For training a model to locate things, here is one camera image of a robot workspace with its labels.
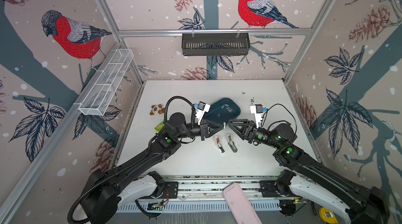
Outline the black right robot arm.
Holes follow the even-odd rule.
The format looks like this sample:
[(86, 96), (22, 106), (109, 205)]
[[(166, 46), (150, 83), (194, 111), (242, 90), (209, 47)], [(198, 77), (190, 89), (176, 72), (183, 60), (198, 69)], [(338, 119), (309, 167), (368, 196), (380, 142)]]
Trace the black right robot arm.
[(385, 194), (377, 187), (368, 189), (337, 174), (313, 159), (294, 144), (295, 129), (286, 120), (274, 122), (274, 128), (258, 125), (268, 112), (253, 105), (254, 120), (234, 119), (229, 128), (242, 140), (275, 149), (273, 156), (285, 169), (275, 182), (279, 195), (293, 194), (334, 212), (349, 224), (386, 224), (390, 212)]

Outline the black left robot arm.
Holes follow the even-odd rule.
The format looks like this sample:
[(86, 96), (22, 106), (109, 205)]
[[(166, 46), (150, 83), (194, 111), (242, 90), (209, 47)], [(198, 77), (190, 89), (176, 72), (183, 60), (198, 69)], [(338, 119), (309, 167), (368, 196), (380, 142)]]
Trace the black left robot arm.
[(97, 170), (90, 175), (83, 192), (72, 204), (67, 221), (70, 224), (105, 224), (123, 205), (123, 191), (135, 183), (134, 199), (163, 191), (164, 180), (157, 172), (148, 173), (144, 179), (139, 176), (156, 164), (172, 156), (184, 144), (184, 138), (205, 140), (223, 130), (222, 123), (203, 119), (208, 104), (191, 103), (182, 96), (173, 96), (166, 102), (166, 109), (176, 99), (185, 101), (191, 107), (191, 120), (186, 122), (182, 113), (168, 116), (164, 113), (162, 129), (150, 139), (147, 147), (129, 161), (106, 172)]

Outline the teal plastic tray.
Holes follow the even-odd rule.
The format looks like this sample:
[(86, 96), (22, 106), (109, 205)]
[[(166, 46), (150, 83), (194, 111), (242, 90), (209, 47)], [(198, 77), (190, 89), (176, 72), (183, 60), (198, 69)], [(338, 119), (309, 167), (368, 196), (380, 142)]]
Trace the teal plastic tray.
[[(233, 112), (229, 113), (222, 109), (222, 105), (229, 105)], [(211, 120), (217, 123), (228, 124), (230, 120), (237, 119), (241, 114), (240, 107), (230, 98), (222, 98), (210, 106), (209, 112), (205, 113), (203, 120)]]

